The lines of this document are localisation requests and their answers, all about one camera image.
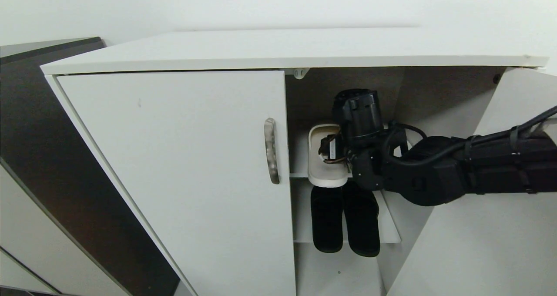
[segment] cabinet top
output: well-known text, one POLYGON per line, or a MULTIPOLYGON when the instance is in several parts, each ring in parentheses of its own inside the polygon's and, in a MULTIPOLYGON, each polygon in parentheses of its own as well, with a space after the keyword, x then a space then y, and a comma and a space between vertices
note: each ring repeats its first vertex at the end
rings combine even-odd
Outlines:
POLYGON ((535 33, 447 28, 173 32, 45 64, 45 74, 296 67, 545 66, 535 33))

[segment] wire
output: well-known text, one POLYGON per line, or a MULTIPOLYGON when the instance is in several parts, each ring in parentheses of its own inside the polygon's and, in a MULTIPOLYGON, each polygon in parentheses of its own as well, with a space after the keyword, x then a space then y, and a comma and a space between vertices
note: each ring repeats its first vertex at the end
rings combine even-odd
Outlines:
POLYGON ((417 127, 413 127, 411 125, 408 125, 408 124, 396 123, 395 127, 399 127, 399 128, 403 128, 403 129, 409 129, 410 131, 415 131, 416 133, 418 133, 422 137, 422 139, 427 137, 427 135, 424 131, 420 130, 417 127))
MULTIPOLYGON (((527 131, 528 129, 530 129, 534 125, 539 124, 539 123, 549 119, 551 116, 553 116, 555 114, 557 114, 557 106, 554 106, 553 108, 542 112, 541 114, 535 116, 533 119, 530 119, 526 123, 520 124, 517 127, 518 132, 521 133, 523 131, 527 131)), ((389 153, 389 143, 390 143, 391 138, 395 134, 395 132, 396 132, 396 127, 393 128, 393 130, 386 137, 386 139, 385 139, 385 141, 382 145, 382 149, 381 149, 382 157, 384 158, 384 160, 386 160, 390 163, 394 163, 396 165, 405 165, 405 166, 408 166, 408 167, 421 167, 423 165, 429 165, 430 163, 433 163, 433 162, 443 158, 445 155, 449 155, 451 153, 459 151, 460 149, 462 149, 464 147, 464 145, 466 143, 465 141, 455 143, 455 144, 450 145, 449 147, 443 149, 442 151, 439 151, 435 155, 432 155, 432 156, 430 156, 426 159, 420 160, 420 161, 401 161, 399 158, 391 156, 390 153, 389 153)), ((511 130, 507 130, 507 131, 500 131, 498 133, 493 133, 493 134, 490 134, 490 135, 476 137, 474 139, 474 144, 479 145, 479 144, 487 143, 488 141, 497 141, 498 139, 503 139, 505 137, 510 136, 510 133, 511 133, 511 130)))

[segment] slipper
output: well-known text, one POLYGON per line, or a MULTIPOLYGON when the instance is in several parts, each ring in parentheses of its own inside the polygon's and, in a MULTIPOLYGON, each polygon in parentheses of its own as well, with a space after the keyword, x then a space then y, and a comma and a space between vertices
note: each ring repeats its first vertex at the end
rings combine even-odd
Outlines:
POLYGON ((366 191, 350 181, 342 187, 342 198, 350 248, 360 256, 376 257, 381 245, 377 222, 379 205, 373 191, 366 191))
POLYGON ((340 187, 312 189, 312 232, 320 252, 342 248, 342 190, 340 187))

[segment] white cabinet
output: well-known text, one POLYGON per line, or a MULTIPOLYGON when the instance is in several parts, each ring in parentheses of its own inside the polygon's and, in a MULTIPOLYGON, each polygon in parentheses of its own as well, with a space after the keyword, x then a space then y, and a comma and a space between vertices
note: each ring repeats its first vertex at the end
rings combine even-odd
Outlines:
POLYGON ((385 122, 467 137, 497 101, 507 66, 546 62, 519 38, 470 34, 454 44, 441 31, 402 28, 173 33, 42 69, 192 294, 363 296, 381 294, 382 271, 396 277, 431 208, 411 205, 412 232, 399 233, 404 221, 390 214, 397 203, 378 192, 382 258, 348 244, 336 254, 314 248, 306 139, 312 124, 330 119, 336 93, 378 90, 385 122), (295 67, 311 69, 298 80, 295 67), (267 163, 268 118, 278 184, 267 163))

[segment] screw hole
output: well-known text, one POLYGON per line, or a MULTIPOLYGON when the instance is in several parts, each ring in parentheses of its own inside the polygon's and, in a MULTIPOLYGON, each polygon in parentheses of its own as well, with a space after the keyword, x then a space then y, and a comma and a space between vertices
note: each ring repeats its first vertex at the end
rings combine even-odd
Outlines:
POLYGON ((500 80, 501 80, 501 74, 495 74, 495 76, 493 77, 493 84, 499 84, 500 80))

